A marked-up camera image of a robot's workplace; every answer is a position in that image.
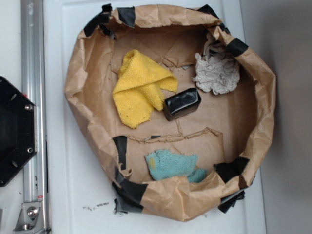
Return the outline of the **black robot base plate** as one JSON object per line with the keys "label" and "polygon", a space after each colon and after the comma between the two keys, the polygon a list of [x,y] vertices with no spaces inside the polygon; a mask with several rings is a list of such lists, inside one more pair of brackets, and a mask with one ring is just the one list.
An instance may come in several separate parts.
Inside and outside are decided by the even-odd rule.
{"label": "black robot base plate", "polygon": [[36,153],[35,105],[0,78],[0,186],[5,187]]}

